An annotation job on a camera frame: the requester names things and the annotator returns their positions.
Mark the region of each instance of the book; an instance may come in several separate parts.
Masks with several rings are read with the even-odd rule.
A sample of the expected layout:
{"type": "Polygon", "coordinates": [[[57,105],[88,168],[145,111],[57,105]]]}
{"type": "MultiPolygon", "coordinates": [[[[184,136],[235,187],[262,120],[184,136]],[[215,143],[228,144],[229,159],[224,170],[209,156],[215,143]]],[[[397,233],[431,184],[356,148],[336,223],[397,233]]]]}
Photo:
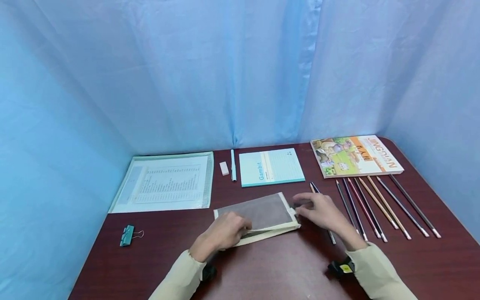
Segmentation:
{"type": "Polygon", "coordinates": [[[297,153],[293,148],[241,153],[239,158],[243,188],[305,181],[297,153]]]}
{"type": "Polygon", "coordinates": [[[300,228],[295,210],[290,208],[282,192],[215,209],[214,218],[233,211],[252,222],[252,229],[235,246],[265,240],[300,228]]]}
{"type": "Polygon", "coordinates": [[[400,174],[402,166],[376,135],[310,141],[324,178],[400,174]]]}

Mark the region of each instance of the wooden pencil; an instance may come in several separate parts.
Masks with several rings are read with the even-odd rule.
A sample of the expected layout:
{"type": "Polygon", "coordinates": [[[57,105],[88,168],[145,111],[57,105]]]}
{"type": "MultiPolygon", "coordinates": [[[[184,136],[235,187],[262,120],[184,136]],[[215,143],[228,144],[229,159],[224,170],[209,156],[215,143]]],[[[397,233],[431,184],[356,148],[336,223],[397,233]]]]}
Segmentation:
{"type": "Polygon", "coordinates": [[[353,214],[355,215],[355,218],[357,219],[357,223],[359,225],[359,230],[360,230],[360,235],[363,236],[363,239],[365,241],[368,241],[367,234],[365,233],[365,229],[363,229],[363,225],[362,225],[361,220],[360,220],[360,215],[357,211],[355,203],[353,202],[353,198],[352,198],[352,195],[350,194],[350,190],[348,189],[347,181],[345,180],[345,178],[343,178],[343,185],[345,185],[345,190],[347,191],[347,196],[348,196],[348,199],[350,200],[350,205],[352,206],[352,209],[353,209],[353,214]]]}
{"type": "Polygon", "coordinates": [[[362,178],[359,178],[360,183],[363,185],[363,187],[367,190],[368,194],[370,194],[370,197],[377,203],[377,206],[380,208],[382,213],[385,215],[385,217],[390,221],[392,224],[393,228],[398,229],[398,225],[395,223],[395,221],[392,219],[392,217],[388,214],[388,212],[385,210],[384,206],[378,201],[377,197],[373,194],[373,192],[370,190],[368,185],[362,180],[362,178]]]}
{"type": "Polygon", "coordinates": [[[441,238],[442,236],[438,231],[435,229],[433,224],[430,222],[430,220],[425,216],[425,214],[421,211],[421,209],[417,206],[415,201],[410,197],[410,195],[407,193],[407,191],[403,188],[403,186],[396,180],[396,178],[392,175],[389,174],[390,178],[392,179],[393,183],[398,187],[398,189],[402,192],[402,194],[405,196],[405,198],[410,202],[410,204],[413,206],[413,208],[417,211],[417,213],[420,215],[420,217],[423,219],[423,221],[430,227],[430,230],[434,233],[434,235],[437,238],[441,238]]]}
{"type": "Polygon", "coordinates": [[[418,227],[418,229],[423,233],[423,235],[428,238],[430,235],[428,234],[425,229],[420,225],[420,223],[417,222],[417,220],[412,216],[410,212],[403,206],[403,204],[400,202],[400,200],[395,197],[395,195],[392,193],[392,191],[384,184],[384,182],[380,179],[380,177],[377,176],[378,182],[384,187],[384,189],[387,190],[387,192],[392,196],[392,198],[395,200],[395,202],[400,206],[400,208],[403,210],[403,212],[412,220],[412,222],[418,227]]]}
{"type": "MultiPolygon", "coordinates": [[[[310,189],[312,190],[312,193],[320,193],[320,191],[318,191],[317,187],[315,186],[315,184],[313,182],[310,182],[310,189]]],[[[336,245],[336,240],[335,240],[335,237],[333,236],[332,232],[327,230],[328,231],[328,235],[330,236],[330,240],[332,241],[332,244],[336,245]]]]}
{"type": "Polygon", "coordinates": [[[360,195],[358,194],[357,189],[355,189],[355,186],[353,185],[353,182],[350,180],[350,178],[348,178],[347,180],[348,180],[348,183],[350,183],[350,186],[352,187],[352,191],[355,194],[355,197],[357,197],[357,199],[360,203],[360,207],[362,208],[363,213],[367,217],[367,220],[370,223],[370,226],[372,227],[373,231],[375,232],[375,236],[377,238],[381,238],[380,233],[378,233],[378,229],[375,226],[375,223],[373,222],[372,217],[368,213],[367,208],[365,207],[365,204],[363,203],[362,199],[360,198],[360,195]]]}
{"type": "Polygon", "coordinates": [[[393,209],[390,207],[390,205],[388,205],[388,202],[387,200],[385,200],[384,196],[382,195],[382,193],[380,192],[380,190],[377,188],[377,186],[375,185],[375,183],[373,182],[373,180],[370,178],[370,176],[367,176],[368,180],[370,181],[370,183],[372,184],[373,188],[375,189],[375,191],[377,192],[377,194],[380,196],[380,199],[382,199],[385,207],[388,209],[388,211],[390,212],[390,214],[392,215],[393,219],[395,220],[395,222],[398,224],[398,226],[400,227],[400,229],[402,230],[403,234],[407,237],[407,240],[411,240],[412,237],[408,234],[408,231],[405,229],[405,227],[403,226],[402,222],[400,222],[400,220],[398,219],[398,217],[396,216],[396,214],[394,213],[393,209]]]}
{"type": "Polygon", "coordinates": [[[345,209],[347,210],[347,215],[348,215],[348,218],[350,219],[350,224],[352,224],[352,226],[355,228],[357,233],[360,234],[359,229],[355,225],[355,221],[352,218],[352,214],[350,212],[350,209],[348,208],[348,204],[345,201],[345,197],[343,196],[342,189],[340,188],[340,183],[338,182],[338,180],[335,180],[335,181],[336,181],[336,188],[338,189],[338,193],[340,194],[340,197],[342,198],[342,201],[343,201],[343,205],[345,206],[345,209]]]}
{"type": "Polygon", "coordinates": [[[355,186],[357,187],[357,189],[359,190],[360,192],[360,195],[362,196],[362,199],[363,201],[365,202],[365,205],[367,206],[367,209],[370,213],[370,215],[372,216],[372,219],[373,221],[375,222],[375,226],[377,227],[378,229],[378,232],[380,233],[380,237],[382,238],[382,240],[387,243],[387,237],[385,236],[384,234],[384,231],[382,230],[382,227],[380,226],[380,223],[378,223],[378,220],[377,220],[377,217],[375,216],[375,214],[373,213],[373,210],[372,208],[370,207],[370,204],[368,203],[367,201],[367,197],[365,197],[365,194],[363,193],[363,191],[361,190],[361,187],[360,187],[360,184],[357,180],[357,178],[354,178],[355,180],[355,186]]]}

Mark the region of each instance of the sleeve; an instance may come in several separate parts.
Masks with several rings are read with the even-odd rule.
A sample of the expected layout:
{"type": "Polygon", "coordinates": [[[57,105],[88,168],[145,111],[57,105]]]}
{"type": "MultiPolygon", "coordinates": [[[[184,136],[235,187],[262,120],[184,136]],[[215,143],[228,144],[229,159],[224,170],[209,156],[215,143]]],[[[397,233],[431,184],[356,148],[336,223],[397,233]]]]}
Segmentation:
{"type": "Polygon", "coordinates": [[[347,252],[355,265],[355,277],[373,300],[416,300],[396,273],[385,254],[372,243],[354,252],[347,252]]]}
{"type": "Polygon", "coordinates": [[[206,263],[194,260],[188,250],[185,250],[149,300],[190,299],[202,280],[202,271],[205,265],[206,263]]]}

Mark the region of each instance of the person's right hand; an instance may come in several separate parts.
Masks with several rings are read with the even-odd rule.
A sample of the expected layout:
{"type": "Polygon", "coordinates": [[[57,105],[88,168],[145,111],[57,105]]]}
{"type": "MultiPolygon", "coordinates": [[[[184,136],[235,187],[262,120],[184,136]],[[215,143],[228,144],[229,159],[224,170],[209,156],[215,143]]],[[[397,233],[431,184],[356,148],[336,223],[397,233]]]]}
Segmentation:
{"type": "Polygon", "coordinates": [[[252,229],[252,222],[234,212],[219,216],[190,248],[190,255],[204,262],[213,252],[235,246],[252,229]]]}
{"type": "Polygon", "coordinates": [[[304,192],[293,196],[295,202],[311,200],[311,203],[304,204],[297,209],[296,213],[303,216],[318,226],[337,232],[345,225],[349,225],[347,219],[338,210],[332,198],[320,193],[304,192]]]}

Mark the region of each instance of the hand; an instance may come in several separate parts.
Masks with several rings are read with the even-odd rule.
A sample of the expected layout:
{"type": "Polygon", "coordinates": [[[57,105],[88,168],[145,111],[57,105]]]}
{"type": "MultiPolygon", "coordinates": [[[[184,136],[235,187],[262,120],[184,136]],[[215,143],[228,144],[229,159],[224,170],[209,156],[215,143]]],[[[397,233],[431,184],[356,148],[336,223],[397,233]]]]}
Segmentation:
{"type": "Polygon", "coordinates": [[[356,251],[368,247],[368,244],[362,240],[355,228],[335,206],[330,196],[304,192],[293,196],[293,200],[311,200],[309,204],[298,207],[295,210],[297,214],[336,233],[343,240],[347,250],[356,251]]]}
{"type": "Polygon", "coordinates": [[[293,200],[295,202],[311,200],[308,204],[295,209],[295,212],[322,228],[337,232],[346,223],[348,224],[347,219],[335,206],[330,196],[304,192],[293,196],[293,200]]]}
{"type": "Polygon", "coordinates": [[[234,212],[219,216],[190,248],[190,255],[204,262],[213,252],[235,246],[252,229],[252,222],[234,212]]]}

